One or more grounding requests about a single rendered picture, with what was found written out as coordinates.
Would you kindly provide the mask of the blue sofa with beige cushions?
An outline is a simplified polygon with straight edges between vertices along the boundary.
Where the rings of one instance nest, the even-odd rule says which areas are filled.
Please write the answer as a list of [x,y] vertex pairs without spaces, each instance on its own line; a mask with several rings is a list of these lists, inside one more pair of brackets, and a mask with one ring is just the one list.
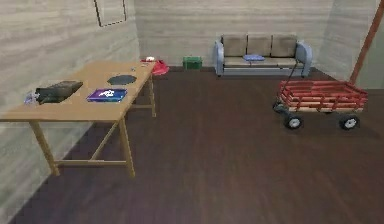
[[293,75],[305,77],[313,51],[295,34],[223,34],[214,45],[217,76]]

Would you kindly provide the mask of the black flat box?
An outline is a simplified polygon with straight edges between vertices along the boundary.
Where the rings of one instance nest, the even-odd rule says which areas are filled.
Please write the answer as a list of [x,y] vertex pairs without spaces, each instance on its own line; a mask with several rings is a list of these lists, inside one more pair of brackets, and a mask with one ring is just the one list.
[[81,81],[61,81],[48,87],[39,87],[35,93],[38,94],[39,104],[60,103],[75,93],[83,83]]

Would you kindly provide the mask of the small pale blue object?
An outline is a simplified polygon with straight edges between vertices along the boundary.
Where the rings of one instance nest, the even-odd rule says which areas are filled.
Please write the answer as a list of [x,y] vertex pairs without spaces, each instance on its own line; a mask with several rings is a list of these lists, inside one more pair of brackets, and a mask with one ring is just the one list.
[[36,92],[29,92],[24,100],[24,103],[26,105],[32,105],[38,103],[39,94]]

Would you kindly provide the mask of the red wagon with black wheels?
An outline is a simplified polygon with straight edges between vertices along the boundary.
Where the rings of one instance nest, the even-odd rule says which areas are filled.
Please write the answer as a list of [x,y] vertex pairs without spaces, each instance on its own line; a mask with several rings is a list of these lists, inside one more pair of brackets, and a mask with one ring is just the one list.
[[284,126],[296,130],[303,126],[300,113],[338,114],[342,130],[360,126],[358,113],[364,110],[368,93],[348,81],[339,80],[281,81],[272,109],[284,115]]

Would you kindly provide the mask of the light wooden table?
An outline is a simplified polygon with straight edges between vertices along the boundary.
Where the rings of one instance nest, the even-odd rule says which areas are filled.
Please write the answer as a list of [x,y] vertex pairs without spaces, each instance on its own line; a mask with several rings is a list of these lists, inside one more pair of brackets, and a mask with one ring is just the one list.
[[[17,106],[0,116],[0,122],[27,122],[40,145],[51,173],[58,176],[61,166],[124,166],[131,177],[135,176],[133,159],[126,127],[126,113],[137,108],[134,100],[144,86],[152,87],[153,62],[112,62],[96,61],[85,65],[80,71],[72,74],[71,80],[79,80],[83,85],[61,103],[38,106]],[[87,97],[98,88],[110,88],[108,80],[115,75],[131,74],[136,81],[127,86],[128,93],[118,103],[89,102]],[[86,160],[56,160],[43,134],[42,122],[97,122],[110,123],[111,130],[101,141],[106,144],[114,130],[119,131],[124,158],[120,161],[100,160],[101,150],[96,149],[92,157]]]

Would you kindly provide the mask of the blue and white book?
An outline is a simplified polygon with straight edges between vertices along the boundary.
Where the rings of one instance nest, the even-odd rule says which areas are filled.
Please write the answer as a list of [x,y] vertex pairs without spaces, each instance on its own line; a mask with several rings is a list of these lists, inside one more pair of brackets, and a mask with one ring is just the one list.
[[126,89],[96,89],[86,100],[88,102],[120,102],[127,94]]

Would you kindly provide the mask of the red cloth bag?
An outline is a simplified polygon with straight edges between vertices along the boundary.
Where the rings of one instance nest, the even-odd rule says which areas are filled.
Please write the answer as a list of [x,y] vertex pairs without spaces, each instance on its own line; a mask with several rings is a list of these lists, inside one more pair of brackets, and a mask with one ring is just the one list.
[[168,65],[163,60],[158,60],[152,70],[152,74],[155,76],[161,76],[169,71]]

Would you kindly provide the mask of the dark framed wall picture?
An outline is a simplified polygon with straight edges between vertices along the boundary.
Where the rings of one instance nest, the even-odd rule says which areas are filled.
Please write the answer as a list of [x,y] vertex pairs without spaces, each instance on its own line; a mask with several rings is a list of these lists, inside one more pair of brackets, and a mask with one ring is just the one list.
[[107,27],[127,20],[125,0],[93,0],[100,27]]

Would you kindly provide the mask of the green box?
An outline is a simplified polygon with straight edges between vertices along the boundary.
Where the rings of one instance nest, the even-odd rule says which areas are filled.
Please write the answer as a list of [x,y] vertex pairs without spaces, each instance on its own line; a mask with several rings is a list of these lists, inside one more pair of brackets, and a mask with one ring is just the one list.
[[185,70],[199,70],[202,68],[202,58],[200,56],[184,56],[183,68]]

